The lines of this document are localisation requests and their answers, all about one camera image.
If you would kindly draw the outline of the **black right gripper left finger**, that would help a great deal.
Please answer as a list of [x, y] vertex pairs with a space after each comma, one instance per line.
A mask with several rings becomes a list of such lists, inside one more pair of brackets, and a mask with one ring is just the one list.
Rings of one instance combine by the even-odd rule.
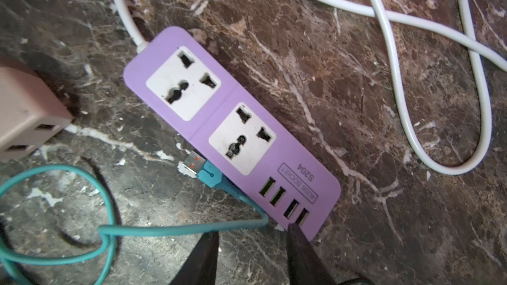
[[170, 284], [215, 284], [218, 254], [219, 232], [204, 233]]

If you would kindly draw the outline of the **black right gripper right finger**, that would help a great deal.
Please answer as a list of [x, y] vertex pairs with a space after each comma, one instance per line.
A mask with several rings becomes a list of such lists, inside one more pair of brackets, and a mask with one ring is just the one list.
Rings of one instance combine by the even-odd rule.
[[290, 284], [336, 284], [298, 224], [287, 229]]

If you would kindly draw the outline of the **pink USB wall charger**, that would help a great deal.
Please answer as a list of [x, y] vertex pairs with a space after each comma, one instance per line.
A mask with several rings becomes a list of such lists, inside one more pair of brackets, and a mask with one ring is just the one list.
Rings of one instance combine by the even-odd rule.
[[1, 68], [1, 159], [29, 155], [66, 128], [73, 116], [37, 75]]

